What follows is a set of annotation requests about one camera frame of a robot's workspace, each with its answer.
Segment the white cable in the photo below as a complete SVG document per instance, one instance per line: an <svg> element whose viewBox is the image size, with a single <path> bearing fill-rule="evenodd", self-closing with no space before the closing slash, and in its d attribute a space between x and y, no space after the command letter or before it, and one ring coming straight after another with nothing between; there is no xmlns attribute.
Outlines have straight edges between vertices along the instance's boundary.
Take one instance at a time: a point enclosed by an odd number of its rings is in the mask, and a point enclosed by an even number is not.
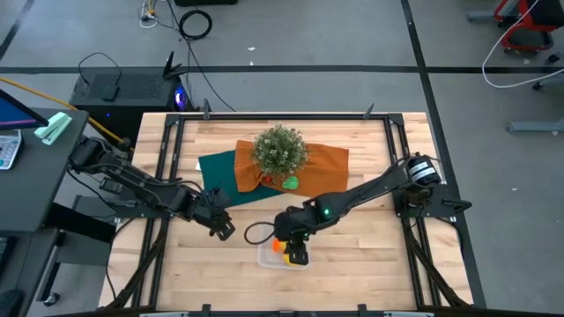
<svg viewBox="0 0 564 317"><path fill-rule="evenodd" d="M151 24L150 26L144 26L143 25L143 16L145 15L145 8L147 8L147 14L146 14L147 18L155 20L155 23ZM147 0L143 0L143 5L141 6L141 8L139 8L139 10L137 10L137 14L139 13L139 11L141 11L141 14L139 14L139 26L141 26L141 28L144 28L144 29L153 28L153 27L157 26L157 24L159 23L157 18L155 16L153 16L151 13L149 13L148 9L149 8L148 8L148 5L147 5Z"/></svg>
<svg viewBox="0 0 564 317"><path fill-rule="evenodd" d="M530 83L534 83L534 82L539 81L539 80L547 79L547 78L549 78L549 77L556 76L556 75L558 75L558 74L564 72L564 68L563 68L563 69L558 70L558 71L556 71L556 72L554 72L554 73L552 73L552 74L548 74L548 75L545 75L545 76L539 77L539 78L534 78L534 79L525 80L525 81L523 81L522 83L517 83L517 84L512 84L512 85L496 85L496 84L493 84L491 81L489 81L489 79L487 79L487 76L486 76L486 63L487 63L487 61L490 59L490 56L492 56L492 53L494 52L495 48L497 48L497 46L500 44L501 40L503 40L503 38L505 37L505 35L506 35L507 33L509 33L509 31L511 31L511 29L513 29L516 25L518 25L519 22L521 22L521 21L527 16L527 14L529 14L529 12L531 12L531 10L535 7L535 5L537 5L538 1L540 1L540 0L535 1L535 3L529 8L529 10L527 10L527 12L525 12L525 13L522 15L522 17L519 18L519 19L517 20L517 22L515 22L514 25L512 25L507 31L505 31L505 33L500 37L500 39L497 40L497 42L495 43L495 45L493 45L493 48L492 48L492 50L490 51L490 54L487 55L486 59L484 60L484 63L482 63L482 75L484 75L484 79L485 79L486 82L487 82L488 84L490 84L492 87L495 87L495 88L514 88L514 87L517 87L517 86L520 86L520 85L530 84Z"/></svg>

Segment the black floor stripe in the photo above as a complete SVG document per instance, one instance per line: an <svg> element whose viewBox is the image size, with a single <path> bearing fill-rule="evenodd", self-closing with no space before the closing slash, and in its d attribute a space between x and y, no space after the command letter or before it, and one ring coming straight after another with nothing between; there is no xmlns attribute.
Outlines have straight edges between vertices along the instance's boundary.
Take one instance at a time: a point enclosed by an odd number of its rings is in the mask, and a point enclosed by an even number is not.
<svg viewBox="0 0 564 317"><path fill-rule="evenodd" d="M447 183L452 188L455 197L460 198L460 192L458 190L458 184L456 183L456 176L450 161L449 148L447 147L447 140L444 136L444 131L442 129L441 117L439 116L439 110L434 99L433 88L431 86L431 80L429 79L429 74L427 72L427 67L425 65L425 59L423 58L423 52L421 50L421 45L419 43L419 36L417 35L417 30L415 28L415 22L413 20L412 9L409 5L408 0L401 0L402 7L404 9L405 22L407 24L407 29L409 31L409 36L412 41L413 53L415 54L415 60L419 68L419 76L421 78L421 84L423 85L423 92L425 93L425 99L427 101L429 116L431 118L431 125L434 131L434 137L436 140L437 148L441 154L442 167L444 169L445 178ZM476 259L472 251L470 234L468 233L468 226L466 224L466 218L464 214L456 217L457 225L460 228L461 238L464 240L464 265L466 267L466 272L468 280L470 283L471 293L474 300L474 304L478 307L486 307L486 299L484 297L484 292L482 290L482 284L479 279L478 267L476 265Z"/></svg>
<svg viewBox="0 0 564 317"><path fill-rule="evenodd" d="M122 67L122 69L139 69L142 67ZM159 66L143 68L162 69ZM85 71L103 70L108 67L84 67ZM203 66L205 73L285 73L285 72L366 72L366 73L404 73L419 74L419 66L382 66L382 65L264 65L264 66ZM427 74L481 74L480 67L425 67ZM487 67L487 74L550 74L560 67ZM197 67L190 67L190 73L201 72ZM78 74L77 67L0 67L0 74Z"/></svg>
<svg viewBox="0 0 564 317"><path fill-rule="evenodd" d="M162 69L161 66L148 66ZM107 67L88 68L106 69ZM140 67L121 67L123 70L139 69ZM188 67L181 66L178 70L185 71ZM190 73L198 73L198 67L189 67ZM264 65L264 66L202 66L204 73L260 73L260 72L384 72L384 73L416 73L416 66L380 66L380 65ZM77 67L0 67L2 74L78 74Z"/></svg>
<svg viewBox="0 0 564 317"><path fill-rule="evenodd" d="M29 10L32 8L32 5L33 5L34 2L35 2L35 0L27 0L26 3L24 4L24 7L21 8L21 11L19 12L19 15L18 15L18 19L16 19L16 22L13 24L13 26L11 26L10 31L8 32L8 35L6 35L6 38L2 42L2 45L0 45L0 61L2 61L2 58L4 57L6 52L8 51L8 48L10 47L11 42L16 37L16 34L18 33L19 27L24 22L24 19L26 18L26 15L29 12Z"/></svg>

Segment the black box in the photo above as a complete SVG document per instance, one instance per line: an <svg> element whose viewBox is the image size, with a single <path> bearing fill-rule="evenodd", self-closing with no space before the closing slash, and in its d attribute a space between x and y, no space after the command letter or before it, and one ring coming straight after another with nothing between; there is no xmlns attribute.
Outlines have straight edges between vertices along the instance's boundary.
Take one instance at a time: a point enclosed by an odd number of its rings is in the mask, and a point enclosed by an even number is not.
<svg viewBox="0 0 564 317"><path fill-rule="evenodd" d="M178 76L163 77L159 67L123 68L117 81L117 93L108 101L118 71L116 68L83 70L88 83L79 77L69 103L87 111L90 116L119 137L137 143L143 113L194 111ZM115 140L108 138L112 144Z"/></svg>

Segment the blue light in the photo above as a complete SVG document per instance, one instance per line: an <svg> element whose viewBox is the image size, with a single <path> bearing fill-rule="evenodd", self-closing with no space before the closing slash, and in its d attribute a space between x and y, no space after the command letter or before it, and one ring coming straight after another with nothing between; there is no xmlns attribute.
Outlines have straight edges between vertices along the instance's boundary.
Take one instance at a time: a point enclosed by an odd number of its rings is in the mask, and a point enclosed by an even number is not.
<svg viewBox="0 0 564 317"><path fill-rule="evenodd" d="M186 95L184 88L181 85L179 85L176 88L176 91L174 92L174 103L178 107L178 110L186 111L186 99L187 98L188 98L188 96Z"/></svg>

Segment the black cable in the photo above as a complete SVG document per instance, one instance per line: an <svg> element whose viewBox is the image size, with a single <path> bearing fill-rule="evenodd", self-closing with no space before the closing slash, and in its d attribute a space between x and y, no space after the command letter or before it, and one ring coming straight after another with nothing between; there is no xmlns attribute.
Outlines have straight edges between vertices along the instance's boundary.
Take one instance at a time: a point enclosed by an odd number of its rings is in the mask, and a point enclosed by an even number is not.
<svg viewBox="0 0 564 317"><path fill-rule="evenodd" d="M88 173L88 174L86 174L86 176L88 176L88 177L90 177L91 179L93 179L93 180L97 181L97 182L98 182L99 184L101 184L101 183L102 183L102 181L98 181L98 179L97 179L97 178L95 178L94 176L90 175L89 173Z"/></svg>
<svg viewBox="0 0 564 317"><path fill-rule="evenodd" d="M256 225L271 225L271 226L274 226L273 223L268 222L268 221L258 221L258 222L255 222L254 224L248 226L247 229L245 229L245 233L243 233L243 238L245 239L245 241L247 241L247 243L249 243L250 245L253 245L253 246L258 246L258 245L263 244L264 242L266 242L266 241L268 241L270 238L272 238L272 236L273 236L274 233L275 233L275 231L272 230L272 233L269 234L268 237L264 238L263 240L260 240L260 241L251 241L251 240L249 240L249 238L247 237L247 234L249 233L249 230L250 230L252 227L256 226Z"/></svg>
<svg viewBox="0 0 564 317"><path fill-rule="evenodd" d="M168 8L170 8L170 13L173 15L174 22L176 23L176 26L180 29L180 24L178 23L178 18L176 18L176 14L174 13L173 5L170 3L170 0L167 0L167 3L168 3ZM202 76L204 77L206 83L210 86L211 91L216 95L216 97L218 97L219 100L221 100L221 102L223 102L224 105L226 105L226 107L231 109L233 112L237 112L233 107L231 107L228 103L226 103L226 101L223 100L223 98L221 98L221 96L219 96L218 92L216 92L215 88L213 88L212 83L210 83L210 80L205 75L205 72L202 69L202 66L200 66L200 62L197 60L196 55L194 54L194 51L192 50L192 46L190 44L190 41L188 39L184 38L183 36L182 36L182 38L184 39L184 41L186 41L186 45L188 45L188 50L192 54L192 56L194 57L194 62L196 62L197 67L200 69L200 72L202 73Z"/></svg>
<svg viewBox="0 0 564 317"><path fill-rule="evenodd" d="M208 27L205 29L203 33L199 35L190 35L184 31L184 24L191 16L197 14L201 15L206 19L206 21L208 22ZM189 40L189 41L197 41L203 39L212 31L212 27L213 27L212 17L210 17L210 15L207 12L201 10L192 10L184 13L184 15L182 15L182 17L180 18L180 21L178 22L178 32L180 32L180 34L185 40Z"/></svg>
<svg viewBox="0 0 564 317"><path fill-rule="evenodd" d="M80 74L80 76L82 77L82 79L85 81L85 83L87 85L90 85L90 83L88 82L88 80L86 80L85 76L82 74L82 70L80 69L80 65L82 65L82 63L87 60L88 58L94 56L94 55L104 55L108 60L110 60L115 67L117 68L117 70L119 71L119 74L117 75L117 78L114 81L114 85L117 85L117 81L120 79L120 77L122 76L122 69L120 68L120 66L108 55L102 53L102 52L95 52L90 54L89 56L85 57L82 59L82 61L80 61L80 63L78 63L78 74Z"/></svg>
<svg viewBox="0 0 564 317"><path fill-rule="evenodd" d="M421 206L421 208L419 208L419 213L417 214L417 217L415 218L415 223L409 227L410 229L413 229L413 227L417 224L417 219L419 219L421 217L421 212L423 212L423 210L425 209L425 206Z"/></svg>
<svg viewBox="0 0 564 317"><path fill-rule="evenodd" d="M196 183L195 181L188 181L188 180L185 180L185 181L177 181L177 182L174 182L174 183L171 183L171 184L179 185L179 184L184 184L184 183L192 184L192 185L196 186L196 187L197 187L197 190L200 191L200 195L201 195L202 198L204 199L205 205L208 207L209 210L212 209L212 207L210 207L210 202L208 201L208 198L205 196L204 190L203 190L202 187L201 187L198 183Z"/></svg>
<svg viewBox="0 0 564 317"><path fill-rule="evenodd" d="M135 218L131 218L130 220L126 221L121 227L117 228L117 230L114 233L114 237L112 237L112 240L110 241L109 244L109 248L110 250L112 249L112 246L114 245L114 240L115 237L117 237L117 234L123 229L125 228L127 225L129 225L131 223L131 221L133 221ZM109 284L109 288L112 291L112 295L114 296L114 299L116 298L115 295L115 288L114 288L114 284L112 283L112 280L109 278L109 273L108 273L108 264L109 264L109 257L108 257L108 262L106 263L106 279L108 280L108 284Z"/></svg>
<svg viewBox="0 0 564 317"><path fill-rule="evenodd" d="M196 0L194 0L194 7L196 8L196 10L199 10L197 8L197 3ZM192 98L192 83L190 83L190 79L189 79L189 74L190 74L190 51L188 50L188 61L187 61L187 65L186 65L186 74L184 75L185 79L186 79L186 87L188 88L188 100L190 100L190 104L192 106L194 106L194 100Z"/></svg>
<svg viewBox="0 0 564 317"><path fill-rule="evenodd" d="M171 29L171 30L176 30L176 29L173 28L172 26L167 26L166 24L164 24L164 23L162 23L162 22L160 22L160 21L158 21L158 20L157 20L157 23L158 23L160 26L164 26L164 27L169 28L169 29Z"/></svg>
<svg viewBox="0 0 564 317"><path fill-rule="evenodd" d="M78 184L90 189L90 191L92 191L94 194L96 194L98 196L98 198L100 198L100 200L105 203L109 209L116 211L114 207L112 207L112 205L110 205L105 199L104 197L102 197L100 195L100 193L98 193L97 191L95 191L93 188L91 188L90 186L86 185L83 181L79 180L75 175L73 175L69 170L67 170L67 174L73 179L75 180ZM114 217L115 214L113 215L107 215L107 216L89 216L89 217L93 217L93 218L105 218L105 217Z"/></svg>

